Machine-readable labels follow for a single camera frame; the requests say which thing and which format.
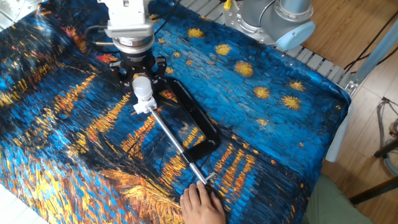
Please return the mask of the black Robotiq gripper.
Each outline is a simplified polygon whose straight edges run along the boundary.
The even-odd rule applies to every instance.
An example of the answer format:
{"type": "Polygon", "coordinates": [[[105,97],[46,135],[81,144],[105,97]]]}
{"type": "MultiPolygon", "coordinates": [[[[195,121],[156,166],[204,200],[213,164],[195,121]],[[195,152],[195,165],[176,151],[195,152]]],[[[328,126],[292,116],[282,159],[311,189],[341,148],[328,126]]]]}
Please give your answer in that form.
{"type": "Polygon", "coordinates": [[[144,73],[150,79],[161,80],[167,69],[167,59],[164,56],[155,58],[152,49],[139,54],[120,52],[121,60],[111,62],[109,69],[119,84],[129,84],[129,79],[137,73],[144,73]]]}

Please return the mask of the person's left hand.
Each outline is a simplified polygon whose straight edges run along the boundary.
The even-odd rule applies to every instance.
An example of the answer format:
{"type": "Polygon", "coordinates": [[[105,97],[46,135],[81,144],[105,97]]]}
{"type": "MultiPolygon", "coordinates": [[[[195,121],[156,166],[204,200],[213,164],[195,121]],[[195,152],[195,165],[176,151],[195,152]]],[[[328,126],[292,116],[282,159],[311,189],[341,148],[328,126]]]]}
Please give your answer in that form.
{"type": "Polygon", "coordinates": [[[200,180],[184,190],[180,207],[185,224],[226,224],[221,201],[213,192],[209,194],[200,180]]]}

